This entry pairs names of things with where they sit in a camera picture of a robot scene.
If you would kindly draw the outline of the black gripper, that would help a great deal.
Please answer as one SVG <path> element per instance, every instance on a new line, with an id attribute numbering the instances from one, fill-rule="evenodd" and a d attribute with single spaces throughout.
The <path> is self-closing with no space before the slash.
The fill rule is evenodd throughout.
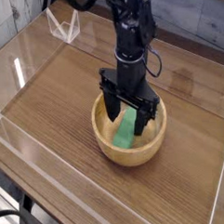
<path id="1" fill-rule="evenodd" d="M 115 52 L 116 67 L 99 70 L 99 86 L 109 119 L 114 121 L 118 117 L 122 102 L 133 107 L 137 112 L 134 124 L 136 136 L 141 136 L 147 123 L 156 118 L 160 103 L 157 93 L 147 84 L 147 54 L 148 51 L 143 50 L 137 57 L 126 59 Z"/>

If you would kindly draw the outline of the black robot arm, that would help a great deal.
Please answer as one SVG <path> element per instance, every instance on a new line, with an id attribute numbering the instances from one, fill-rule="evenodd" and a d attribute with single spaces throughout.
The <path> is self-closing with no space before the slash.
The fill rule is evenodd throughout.
<path id="1" fill-rule="evenodd" d="M 97 0 L 65 0 L 73 9 L 88 11 Z M 146 75 L 159 77 L 148 67 L 148 55 L 153 51 L 151 42 L 157 25 L 152 16 L 151 0 L 105 0 L 112 10 L 112 22 L 116 32 L 114 56 L 117 66 L 101 68 L 100 88 L 104 95 L 106 113 L 115 120 L 120 113 L 120 104 L 125 103 L 137 112 L 134 133 L 143 134 L 149 120 L 156 117 L 160 98 L 149 84 Z"/>

